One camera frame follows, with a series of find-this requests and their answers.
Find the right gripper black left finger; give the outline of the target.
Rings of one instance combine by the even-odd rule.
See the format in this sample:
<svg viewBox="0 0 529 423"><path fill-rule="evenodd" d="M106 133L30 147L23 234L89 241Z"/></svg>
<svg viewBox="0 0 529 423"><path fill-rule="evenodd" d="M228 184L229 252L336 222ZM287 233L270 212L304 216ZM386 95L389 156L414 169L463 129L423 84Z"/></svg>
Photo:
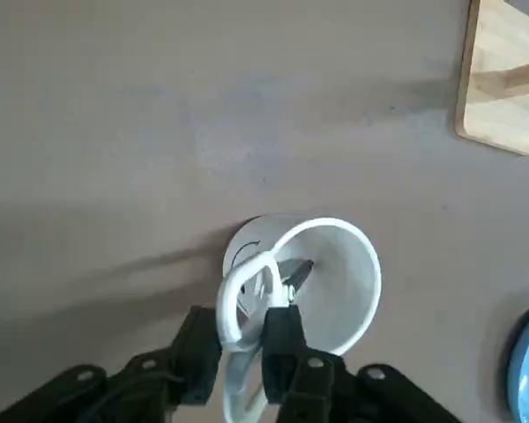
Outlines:
<svg viewBox="0 0 529 423"><path fill-rule="evenodd" d="M0 411L0 422L170 422L181 405L206 405L221 354L214 309L193 306L171 345L114 375L69 367Z"/></svg>

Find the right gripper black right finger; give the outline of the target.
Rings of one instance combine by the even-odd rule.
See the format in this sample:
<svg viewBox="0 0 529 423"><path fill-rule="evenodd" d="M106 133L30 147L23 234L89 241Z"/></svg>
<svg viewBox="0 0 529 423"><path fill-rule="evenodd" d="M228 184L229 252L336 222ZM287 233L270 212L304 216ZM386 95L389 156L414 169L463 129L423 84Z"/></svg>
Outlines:
<svg viewBox="0 0 529 423"><path fill-rule="evenodd" d="M262 380L278 422L457 422L396 368L352 374L338 355L307 345L298 307L271 308L262 333Z"/></svg>

